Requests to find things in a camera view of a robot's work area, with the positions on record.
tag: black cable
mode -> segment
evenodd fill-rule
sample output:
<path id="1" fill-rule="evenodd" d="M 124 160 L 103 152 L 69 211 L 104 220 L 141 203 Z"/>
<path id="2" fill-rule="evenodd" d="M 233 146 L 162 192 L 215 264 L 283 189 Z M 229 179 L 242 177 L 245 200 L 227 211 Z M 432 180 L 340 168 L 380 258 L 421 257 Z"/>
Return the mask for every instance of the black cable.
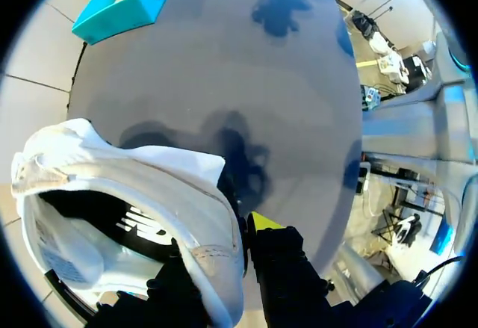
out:
<path id="1" fill-rule="evenodd" d="M 377 90 L 389 91 L 391 93 L 398 93 L 397 89 L 394 89 L 391 86 L 386 84 L 375 84 L 373 87 Z"/>
<path id="2" fill-rule="evenodd" d="M 419 287 L 423 282 L 426 281 L 426 279 L 428 277 L 430 277 L 431 275 L 433 275 L 437 270 L 440 270 L 441 268 L 445 267 L 447 264 L 450 264 L 450 263 L 453 263 L 453 262 L 459 262 L 461 261 L 462 259 L 464 259 L 465 257 L 464 256 L 457 256 L 457 257 L 453 257 L 451 259 L 448 259 L 446 261 L 443 261 L 442 263 L 440 263 L 438 266 L 436 266 L 435 268 L 433 268 L 431 271 L 429 272 L 426 272 L 423 277 L 421 277 L 420 280 L 416 280 L 414 279 L 414 281 L 412 282 L 416 287 Z"/>

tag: yellow tip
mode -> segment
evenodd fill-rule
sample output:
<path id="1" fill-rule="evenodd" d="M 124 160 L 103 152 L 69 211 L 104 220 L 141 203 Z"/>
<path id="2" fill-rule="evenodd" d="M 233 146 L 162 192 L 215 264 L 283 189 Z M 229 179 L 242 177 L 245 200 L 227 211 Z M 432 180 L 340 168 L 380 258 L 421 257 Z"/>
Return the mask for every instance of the yellow tip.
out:
<path id="1" fill-rule="evenodd" d="M 277 222 L 274 222 L 268 219 L 257 212 L 251 212 L 252 218 L 254 220 L 255 230 L 259 229 L 283 229 L 284 227 L 279 225 Z"/>

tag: gray table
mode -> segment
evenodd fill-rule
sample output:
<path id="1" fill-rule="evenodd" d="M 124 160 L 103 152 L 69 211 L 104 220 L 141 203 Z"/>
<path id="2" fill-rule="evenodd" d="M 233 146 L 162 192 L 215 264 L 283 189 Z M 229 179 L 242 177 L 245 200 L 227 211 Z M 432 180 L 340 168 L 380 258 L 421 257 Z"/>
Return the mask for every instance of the gray table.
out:
<path id="1" fill-rule="evenodd" d="M 123 147 L 224 155 L 241 211 L 298 228 L 321 272 L 350 214 L 361 97 L 335 0 L 167 0 L 88 46 L 69 118 Z"/>

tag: white wall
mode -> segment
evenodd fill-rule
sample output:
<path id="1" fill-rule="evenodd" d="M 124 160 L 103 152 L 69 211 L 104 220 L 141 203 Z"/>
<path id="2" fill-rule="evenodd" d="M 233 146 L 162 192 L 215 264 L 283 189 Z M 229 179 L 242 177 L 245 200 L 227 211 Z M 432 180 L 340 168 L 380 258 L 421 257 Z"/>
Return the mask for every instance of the white wall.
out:
<path id="1" fill-rule="evenodd" d="M 362 0 L 342 1 L 368 15 L 387 0 L 367 0 L 364 3 L 361 3 Z M 423 0 L 392 0 L 372 17 L 378 16 L 390 6 L 393 10 L 378 18 L 376 22 L 398 49 L 434 39 L 430 38 L 433 17 Z"/>

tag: white object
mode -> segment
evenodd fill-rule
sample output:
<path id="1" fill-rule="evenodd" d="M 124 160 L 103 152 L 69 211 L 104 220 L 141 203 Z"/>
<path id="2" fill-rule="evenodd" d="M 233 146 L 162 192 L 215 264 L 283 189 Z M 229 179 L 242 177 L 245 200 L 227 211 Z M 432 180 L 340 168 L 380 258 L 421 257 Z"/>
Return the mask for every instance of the white object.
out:
<path id="1" fill-rule="evenodd" d="M 368 44 L 372 48 L 373 52 L 377 54 L 389 55 L 392 52 L 387 41 L 378 31 L 373 34 L 372 39 L 368 41 Z"/>
<path id="2" fill-rule="evenodd" d="M 395 84 L 408 84 L 409 74 L 403 64 L 402 57 L 395 51 L 392 51 L 389 55 L 381 57 L 377 61 L 380 72 L 388 76 L 390 81 Z"/>
<path id="3" fill-rule="evenodd" d="M 43 272 L 54 268 L 75 292 L 146 295 L 160 262 L 105 237 L 89 223 L 61 216 L 40 198 L 46 191 L 92 190 L 122 199 L 178 242 L 191 279 L 216 327 L 243 312 L 243 250 L 238 222 L 216 188 L 221 157 L 160 146 L 125 150 L 83 119 L 39 130 L 12 163 L 12 193 L 25 243 Z"/>

